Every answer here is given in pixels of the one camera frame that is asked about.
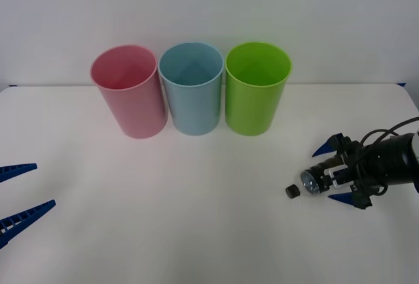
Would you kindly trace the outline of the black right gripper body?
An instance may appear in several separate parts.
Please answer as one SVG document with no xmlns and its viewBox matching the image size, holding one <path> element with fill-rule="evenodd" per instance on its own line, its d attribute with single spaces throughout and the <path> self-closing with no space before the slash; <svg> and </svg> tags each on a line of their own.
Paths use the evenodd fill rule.
<svg viewBox="0 0 419 284">
<path fill-rule="evenodd" d="M 353 200 L 370 200 L 371 196 L 381 196 L 387 192 L 388 184 L 374 172 L 378 169 L 371 161 L 376 162 L 373 150 L 376 144 L 364 146 L 363 142 L 345 142 L 342 148 L 342 161 L 346 168 L 342 171 L 342 183 L 350 183 Z"/>
</svg>

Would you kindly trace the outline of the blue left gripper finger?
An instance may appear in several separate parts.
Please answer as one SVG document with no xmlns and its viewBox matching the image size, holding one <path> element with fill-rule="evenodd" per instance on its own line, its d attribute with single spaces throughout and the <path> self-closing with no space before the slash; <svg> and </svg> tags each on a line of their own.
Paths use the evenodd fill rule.
<svg viewBox="0 0 419 284">
<path fill-rule="evenodd" d="M 11 166 L 0 167 L 0 182 L 7 181 L 29 171 L 37 169 L 37 164 L 16 164 Z"/>
<path fill-rule="evenodd" d="M 10 240 L 39 220 L 55 206 L 56 201 L 50 200 L 36 207 L 1 219 L 0 248 L 4 248 Z"/>
</svg>

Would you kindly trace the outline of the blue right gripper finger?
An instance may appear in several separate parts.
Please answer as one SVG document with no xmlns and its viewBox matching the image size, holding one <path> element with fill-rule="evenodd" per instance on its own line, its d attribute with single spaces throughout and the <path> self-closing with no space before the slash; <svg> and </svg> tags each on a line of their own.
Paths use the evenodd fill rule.
<svg viewBox="0 0 419 284">
<path fill-rule="evenodd" d="M 317 157 L 331 152 L 340 152 L 351 142 L 352 140 L 347 136 L 343 136 L 342 133 L 334 134 L 314 152 L 312 157 Z"/>
<path fill-rule="evenodd" d="M 341 194 L 332 194 L 329 195 L 328 198 L 362 210 L 372 206 L 369 195 L 360 190 L 354 190 Z"/>
</svg>

